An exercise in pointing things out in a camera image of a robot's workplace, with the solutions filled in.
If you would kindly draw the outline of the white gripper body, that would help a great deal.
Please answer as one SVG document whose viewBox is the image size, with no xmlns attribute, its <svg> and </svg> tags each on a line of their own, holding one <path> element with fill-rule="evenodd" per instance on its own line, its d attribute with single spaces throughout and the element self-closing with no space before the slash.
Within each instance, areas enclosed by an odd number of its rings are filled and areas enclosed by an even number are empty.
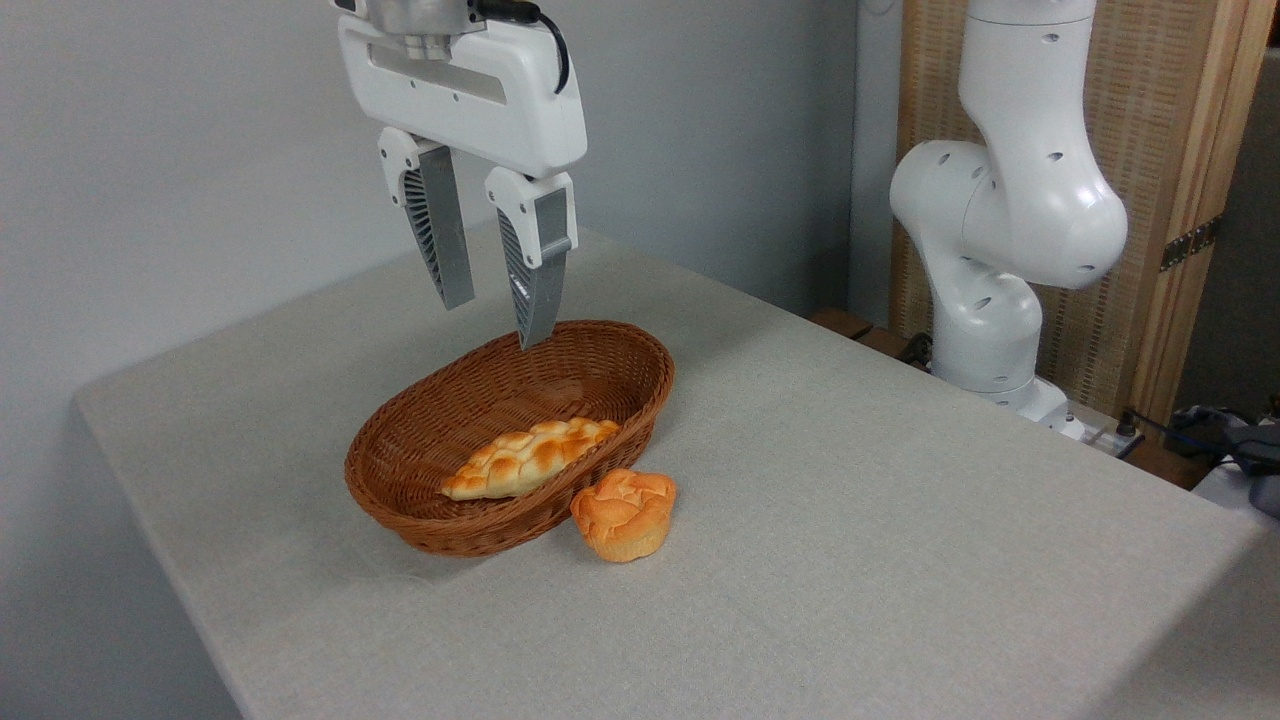
<svg viewBox="0 0 1280 720">
<path fill-rule="evenodd" d="M 338 27 L 355 97 L 384 126 L 536 178 L 588 151 L 577 81 L 556 94 L 559 54 L 540 27 L 492 22 L 456 37 L 447 61 L 411 59 L 353 15 Z"/>
</svg>

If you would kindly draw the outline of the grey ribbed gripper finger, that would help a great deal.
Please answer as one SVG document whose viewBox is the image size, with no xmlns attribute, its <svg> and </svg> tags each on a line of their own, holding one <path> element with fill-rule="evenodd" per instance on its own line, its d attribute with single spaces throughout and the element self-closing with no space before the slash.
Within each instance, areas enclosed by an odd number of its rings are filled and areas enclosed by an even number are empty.
<svg viewBox="0 0 1280 720">
<path fill-rule="evenodd" d="M 567 256 L 579 246 L 573 183 L 567 173 L 529 179 L 497 167 L 485 188 L 499 222 L 520 346 L 529 350 L 553 333 Z"/>
<path fill-rule="evenodd" d="M 445 309 L 474 299 L 465 223 L 451 149 L 387 127 L 378 147 L 392 202 L 415 242 Z"/>
</svg>

